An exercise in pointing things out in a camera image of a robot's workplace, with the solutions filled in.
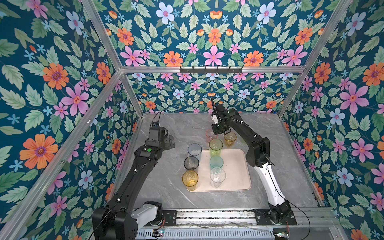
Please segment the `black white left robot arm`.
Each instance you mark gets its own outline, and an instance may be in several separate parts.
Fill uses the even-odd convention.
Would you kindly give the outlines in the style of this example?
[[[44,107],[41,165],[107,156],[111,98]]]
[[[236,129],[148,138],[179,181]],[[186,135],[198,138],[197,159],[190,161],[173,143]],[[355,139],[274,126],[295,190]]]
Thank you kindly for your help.
[[[97,208],[92,214],[92,234],[96,240],[134,240],[145,225],[163,224],[161,203],[147,201],[138,209],[134,205],[163,151],[174,147],[174,137],[168,129],[159,122],[151,123],[149,138],[135,151],[132,167],[120,188],[105,208]]]

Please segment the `teal translucent short cup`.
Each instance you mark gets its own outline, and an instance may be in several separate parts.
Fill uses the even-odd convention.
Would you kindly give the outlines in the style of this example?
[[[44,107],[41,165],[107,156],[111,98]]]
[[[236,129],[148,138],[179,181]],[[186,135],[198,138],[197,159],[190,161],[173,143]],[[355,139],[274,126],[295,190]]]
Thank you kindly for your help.
[[[209,164],[211,169],[214,169],[214,168],[221,169],[224,165],[224,160],[220,156],[213,156],[210,158]]]

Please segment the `amber translucent tall cup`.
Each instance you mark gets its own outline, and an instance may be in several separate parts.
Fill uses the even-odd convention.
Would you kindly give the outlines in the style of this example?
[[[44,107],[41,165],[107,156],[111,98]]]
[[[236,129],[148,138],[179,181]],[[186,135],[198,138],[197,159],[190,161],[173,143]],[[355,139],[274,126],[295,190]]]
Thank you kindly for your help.
[[[198,181],[199,175],[193,170],[186,171],[182,176],[182,182],[190,192],[193,192],[196,189]]]

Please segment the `dark grey translucent cup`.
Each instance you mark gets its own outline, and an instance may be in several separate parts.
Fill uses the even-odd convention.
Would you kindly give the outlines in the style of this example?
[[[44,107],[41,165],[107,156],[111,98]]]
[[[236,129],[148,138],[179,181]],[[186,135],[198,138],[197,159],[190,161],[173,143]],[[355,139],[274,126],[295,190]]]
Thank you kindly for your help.
[[[184,167],[186,170],[194,171],[199,167],[200,161],[194,156],[189,156],[184,160]]]

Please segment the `pink translucent short cup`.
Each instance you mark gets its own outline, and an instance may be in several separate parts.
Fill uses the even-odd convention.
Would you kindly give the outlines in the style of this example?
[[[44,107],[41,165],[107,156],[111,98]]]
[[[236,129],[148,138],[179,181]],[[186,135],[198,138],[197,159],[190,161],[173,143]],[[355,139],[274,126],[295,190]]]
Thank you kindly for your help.
[[[213,140],[213,139],[217,139],[217,138],[218,138],[218,136],[215,135],[215,133],[213,132],[212,129],[208,129],[208,130],[206,131],[206,142],[207,142],[207,143],[209,143],[211,140]]]

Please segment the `green translucent tall cup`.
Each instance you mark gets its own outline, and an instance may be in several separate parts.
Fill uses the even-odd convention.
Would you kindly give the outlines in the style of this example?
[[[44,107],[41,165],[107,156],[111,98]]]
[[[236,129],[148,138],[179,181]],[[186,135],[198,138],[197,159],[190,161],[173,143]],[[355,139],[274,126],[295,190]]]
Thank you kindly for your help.
[[[209,142],[210,156],[211,157],[219,156],[221,154],[223,146],[224,146],[224,144],[220,139],[210,140],[210,142]]]

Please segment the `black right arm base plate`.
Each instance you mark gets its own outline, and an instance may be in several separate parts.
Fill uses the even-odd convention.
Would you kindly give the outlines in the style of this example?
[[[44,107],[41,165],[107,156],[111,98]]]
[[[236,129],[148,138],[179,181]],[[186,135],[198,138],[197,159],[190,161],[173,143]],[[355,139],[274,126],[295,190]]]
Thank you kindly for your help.
[[[296,221],[293,211],[289,211],[285,214],[279,213],[277,210],[253,210],[255,219],[258,225],[273,225],[273,226],[296,226]]]

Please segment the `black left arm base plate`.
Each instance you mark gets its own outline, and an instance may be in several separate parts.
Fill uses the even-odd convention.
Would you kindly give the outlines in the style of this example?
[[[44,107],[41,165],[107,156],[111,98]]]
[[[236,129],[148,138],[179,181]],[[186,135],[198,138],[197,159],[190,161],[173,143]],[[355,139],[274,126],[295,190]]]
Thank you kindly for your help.
[[[159,221],[156,226],[159,228],[160,226],[176,226],[177,221],[177,214],[178,212],[176,210],[162,210],[158,211],[157,220]]]

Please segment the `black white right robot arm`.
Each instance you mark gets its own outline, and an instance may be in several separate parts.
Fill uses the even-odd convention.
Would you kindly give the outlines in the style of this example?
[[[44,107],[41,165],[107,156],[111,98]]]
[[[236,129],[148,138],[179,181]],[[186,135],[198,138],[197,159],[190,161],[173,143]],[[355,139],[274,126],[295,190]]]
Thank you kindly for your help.
[[[285,223],[293,214],[290,202],[286,199],[272,170],[270,160],[270,140],[257,134],[235,109],[212,104],[212,130],[215,135],[228,134],[234,130],[247,144],[247,163],[257,171],[267,193],[270,208],[269,217],[273,224]]]

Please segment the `blue translucent tall cup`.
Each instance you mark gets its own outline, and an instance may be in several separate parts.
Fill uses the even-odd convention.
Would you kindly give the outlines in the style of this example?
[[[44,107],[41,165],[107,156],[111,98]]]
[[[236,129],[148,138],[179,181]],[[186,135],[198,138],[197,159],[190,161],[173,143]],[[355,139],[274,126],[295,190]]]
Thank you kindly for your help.
[[[188,156],[196,157],[197,159],[201,158],[202,146],[197,143],[193,143],[188,146]]]

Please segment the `beige rectangular tray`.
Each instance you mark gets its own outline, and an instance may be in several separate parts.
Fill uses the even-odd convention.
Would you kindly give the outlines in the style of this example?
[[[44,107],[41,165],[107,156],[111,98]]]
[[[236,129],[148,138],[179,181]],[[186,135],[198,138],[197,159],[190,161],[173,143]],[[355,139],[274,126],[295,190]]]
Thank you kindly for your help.
[[[226,172],[226,180],[220,187],[212,187],[209,164],[211,158],[210,151],[203,150],[199,167],[195,170],[199,175],[199,181],[193,192],[236,192],[250,190],[252,183],[245,153],[240,149],[222,150],[220,157],[224,160],[222,169]]]

